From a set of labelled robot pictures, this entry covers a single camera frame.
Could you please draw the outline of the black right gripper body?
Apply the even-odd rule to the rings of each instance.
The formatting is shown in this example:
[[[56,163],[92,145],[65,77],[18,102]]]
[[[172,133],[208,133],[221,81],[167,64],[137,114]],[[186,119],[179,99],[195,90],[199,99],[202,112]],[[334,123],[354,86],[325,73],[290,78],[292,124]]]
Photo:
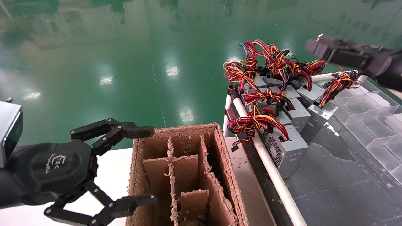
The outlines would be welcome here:
[[[368,63],[361,71],[381,86],[402,91],[402,50],[385,47],[365,47]]]

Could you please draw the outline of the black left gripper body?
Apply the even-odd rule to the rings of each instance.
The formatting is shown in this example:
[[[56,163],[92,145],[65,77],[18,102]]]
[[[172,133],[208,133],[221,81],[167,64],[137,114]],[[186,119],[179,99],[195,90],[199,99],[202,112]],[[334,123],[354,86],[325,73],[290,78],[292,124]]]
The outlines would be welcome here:
[[[8,161],[8,206],[43,205],[59,197],[72,203],[86,193],[98,164],[81,140],[18,146]]]

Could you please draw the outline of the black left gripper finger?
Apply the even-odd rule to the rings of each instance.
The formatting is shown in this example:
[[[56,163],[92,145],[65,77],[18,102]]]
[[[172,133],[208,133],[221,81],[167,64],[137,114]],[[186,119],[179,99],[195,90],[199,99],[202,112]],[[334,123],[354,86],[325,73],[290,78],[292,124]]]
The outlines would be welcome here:
[[[102,205],[103,209],[96,215],[86,215],[64,209],[69,201],[89,192]],[[59,196],[55,203],[44,211],[44,215],[56,222],[74,226],[108,226],[117,218],[132,216],[139,206],[149,206],[156,203],[154,195],[147,196],[124,196],[113,201],[93,181],[80,183],[71,192]]]
[[[141,139],[155,134],[153,127],[138,127],[134,122],[119,122],[113,118],[88,124],[69,132],[71,139],[83,142],[100,137],[92,144],[96,155],[102,156],[122,139]]]

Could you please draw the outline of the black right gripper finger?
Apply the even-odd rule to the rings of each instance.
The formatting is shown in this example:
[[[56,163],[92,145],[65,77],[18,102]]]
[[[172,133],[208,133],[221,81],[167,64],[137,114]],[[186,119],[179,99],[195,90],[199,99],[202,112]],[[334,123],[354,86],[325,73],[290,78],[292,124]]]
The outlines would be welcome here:
[[[350,40],[342,40],[338,39],[332,36],[328,36],[327,34],[320,34],[316,38],[317,42],[320,43],[325,43],[328,44],[329,46],[332,47],[341,47],[341,48],[346,48],[346,49],[353,49],[353,50],[358,50],[358,51],[364,51],[364,50],[382,50],[384,49],[383,46],[378,46],[374,44],[361,44],[361,43],[356,43]]]
[[[332,47],[328,44],[317,42],[317,39],[307,40],[306,50],[327,63],[350,68],[362,68],[370,60],[370,56],[367,53],[353,49]]]

